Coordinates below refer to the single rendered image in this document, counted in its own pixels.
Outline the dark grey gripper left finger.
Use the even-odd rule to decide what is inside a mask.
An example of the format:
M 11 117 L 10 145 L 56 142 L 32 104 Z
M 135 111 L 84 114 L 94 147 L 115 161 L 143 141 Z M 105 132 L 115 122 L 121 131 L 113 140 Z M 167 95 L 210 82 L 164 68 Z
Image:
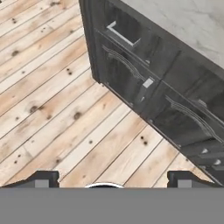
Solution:
M 57 171 L 35 171 L 30 177 L 4 185 L 3 188 L 57 188 L 60 174 Z

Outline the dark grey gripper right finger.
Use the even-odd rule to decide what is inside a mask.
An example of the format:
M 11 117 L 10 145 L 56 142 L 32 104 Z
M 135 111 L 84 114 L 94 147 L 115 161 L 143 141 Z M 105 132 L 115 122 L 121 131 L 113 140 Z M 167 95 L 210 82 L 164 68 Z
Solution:
M 190 171 L 168 171 L 168 188 L 221 188 L 220 184 L 198 178 Z

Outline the dark wood drawer front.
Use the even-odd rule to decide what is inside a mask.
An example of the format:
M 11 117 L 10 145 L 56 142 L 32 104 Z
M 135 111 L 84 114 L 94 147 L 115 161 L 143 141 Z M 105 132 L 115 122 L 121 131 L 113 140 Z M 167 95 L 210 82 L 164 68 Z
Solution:
M 154 52 L 150 69 L 162 82 L 224 124 L 224 79 L 187 53 Z M 198 103 L 206 103 L 204 108 Z
M 133 56 L 140 60 L 147 68 L 150 68 L 151 57 L 154 52 L 173 53 L 179 49 L 169 40 L 165 40 L 155 30 L 150 28 L 143 17 L 136 10 L 131 9 L 126 3 L 111 3 L 109 0 L 98 0 L 96 6 L 97 28 L 108 38 L 128 50 Z M 128 27 L 141 40 L 135 45 L 130 46 L 115 34 L 107 31 L 107 26 L 113 21 L 119 25 Z

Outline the dark wood counter cabinet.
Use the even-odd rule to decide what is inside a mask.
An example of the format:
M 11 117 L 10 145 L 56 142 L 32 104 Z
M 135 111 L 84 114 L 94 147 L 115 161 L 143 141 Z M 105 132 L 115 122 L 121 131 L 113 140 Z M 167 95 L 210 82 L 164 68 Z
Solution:
M 127 4 L 131 9 L 139 12 L 143 21 L 162 38 L 169 40 L 180 52 L 187 53 L 224 79 L 224 0 L 109 1 L 114 4 Z M 93 78 L 122 100 L 99 75 L 100 60 L 96 33 L 101 31 L 97 28 L 95 9 L 98 0 L 79 0 L 79 3 Z M 195 107 L 211 116 L 203 108 Z M 140 114 L 134 112 L 142 118 L 143 111 Z M 213 119 L 224 128 L 222 122 Z M 149 125 L 165 138 L 156 127 Z M 179 146 L 170 139 L 165 139 L 214 183 L 224 186 L 224 143 L 206 140 Z

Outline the dark wood cupboard door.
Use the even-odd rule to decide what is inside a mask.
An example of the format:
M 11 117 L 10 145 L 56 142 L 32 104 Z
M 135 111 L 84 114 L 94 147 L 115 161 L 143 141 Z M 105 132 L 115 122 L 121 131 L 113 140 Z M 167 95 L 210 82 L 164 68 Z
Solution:
M 140 114 L 158 86 L 159 78 L 114 40 L 99 31 L 96 37 L 101 80 Z M 138 101 L 140 88 L 148 78 L 152 78 L 154 83 L 148 88 L 143 100 Z
M 206 140 L 224 144 L 224 128 L 163 82 L 149 99 L 142 118 L 179 146 Z

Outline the white round object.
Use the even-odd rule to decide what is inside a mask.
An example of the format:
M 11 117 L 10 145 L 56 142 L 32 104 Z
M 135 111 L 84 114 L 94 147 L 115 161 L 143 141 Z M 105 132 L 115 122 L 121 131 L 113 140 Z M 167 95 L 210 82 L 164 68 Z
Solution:
M 85 188 L 123 188 L 123 186 L 111 182 L 96 182 L 86 185 Z

